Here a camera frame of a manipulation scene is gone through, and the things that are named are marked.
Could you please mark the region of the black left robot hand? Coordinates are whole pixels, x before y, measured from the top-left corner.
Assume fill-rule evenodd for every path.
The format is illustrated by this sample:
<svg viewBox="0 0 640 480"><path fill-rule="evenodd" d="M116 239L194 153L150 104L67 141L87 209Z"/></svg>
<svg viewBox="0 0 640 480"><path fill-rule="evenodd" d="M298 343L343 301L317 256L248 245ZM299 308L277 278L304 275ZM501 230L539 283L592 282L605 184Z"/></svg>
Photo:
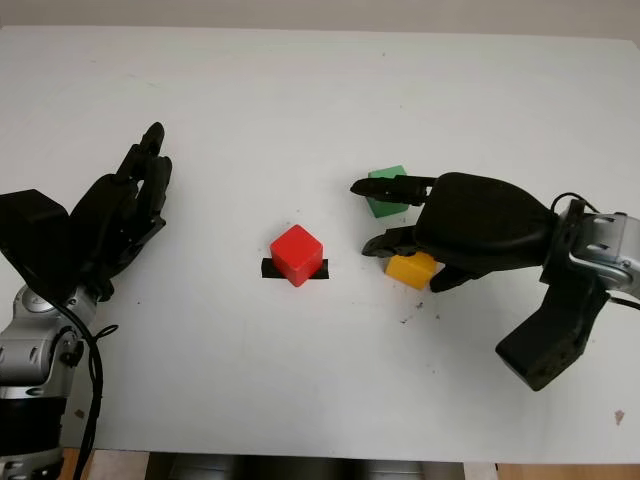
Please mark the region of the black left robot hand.
<svg viewBox="0 0 640 480"><path fill-rule="evenodd" d="M153 123L117 171L99 178L71 213L80 282L99 301L111 298L112 278L166 225L161 211L172 162L160 154L164 135L163 125Z"/></svg>

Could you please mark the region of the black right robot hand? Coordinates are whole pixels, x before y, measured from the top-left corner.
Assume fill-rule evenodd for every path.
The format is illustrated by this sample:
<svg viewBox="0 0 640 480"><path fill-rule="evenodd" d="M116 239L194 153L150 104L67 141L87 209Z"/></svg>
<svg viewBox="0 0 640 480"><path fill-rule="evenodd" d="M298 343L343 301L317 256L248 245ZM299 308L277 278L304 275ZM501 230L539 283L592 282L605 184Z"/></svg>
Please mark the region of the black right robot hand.
<svg viewBox="0 0 640 480"><path fill-rule="evenodd" d="M388 203L420 206L415 225L367 241L369 257L430 255L444 269L430 280L443 292L496 271L544 263L558 215L508 182L465 173L359 179L350 191Z"/></svg>

